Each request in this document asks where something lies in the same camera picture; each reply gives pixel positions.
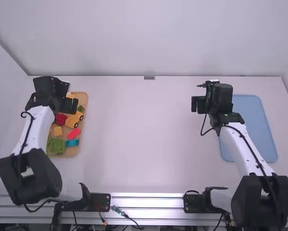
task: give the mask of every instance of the black mount bracket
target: black mount bracket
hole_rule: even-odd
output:
[[[108,193],[89,193],[84,184],[81,184],[83,198],[79,201],[68,203],[56,203],[52,218],[52,231],[58,228],[58,221],[61,212],[109,212],[111,205],[111,195]]]
[[[187,191],[183,196],[183,210],[185,213],[224,213],[225,211],[212,206],[210,201],[210,191],[224,190],[225,187],[207,187],[202,194],[197,191]]]
[[[90,193],[90,203],[85,209],[79,207],[69,207],[63,203],[57,203],[55,207],[59,208],[61,212],[109,212],[111,206],[111,195],[109,193]]]

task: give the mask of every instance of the blue mat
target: blue mat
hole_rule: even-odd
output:
[[[266,162],[275,162],[278,158],[276,147],[265,116],[261,99],[255,95],[233,95],[233,112],[238,112],[245,121],[250,138]],[[226,161],[234,159],[222,139],[219,138],[222,157]]]

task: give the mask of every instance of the metal rail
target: metal rail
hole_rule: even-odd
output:
[[[186,214],[181,193],[111,193],[111,205],[122,208],[139,225],[215,226],[220,214]],[[36,213],[15,206],[8,195],[0,195],[0,223],[51,223],[54,203],[44,205]],[[96,212],[76,212],[79,224],[102,224]],[[126,218],[110,211],[102,213],[113,225],[133,225]],[[62,212],[60,223],[74,224],[72,212]]]

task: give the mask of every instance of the green toy block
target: green toy block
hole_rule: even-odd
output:
[[[65,141],[61,139],[55,139],[50,141],[51,153],[62,153],[65,150]]]
[[[49,147],[50,147],[51,139],[52,139],[52,135],[51,135],[51,133],[49,132],[48,140],[47,140],[47,147],[46,147],[46,152],[47,152],[47,153],[48,153],[48,150],[49,150]]]
[[[79,107],[77,108],[77,110],[81,113],[84,113],[85,108],[82,105],[79,105]]]

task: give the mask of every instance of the red toy block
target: red toy block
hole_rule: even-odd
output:
[[[65,121],[67,119],[67,116],[63,113],[57,113],[55,116],[55,123],[59,124],[60,126],[65,125]]]
[[[78,134],[81,133],[81,130],[78,128],[75,128],[72,132],[69,133],[67,136],[70,140],[74,139]]]

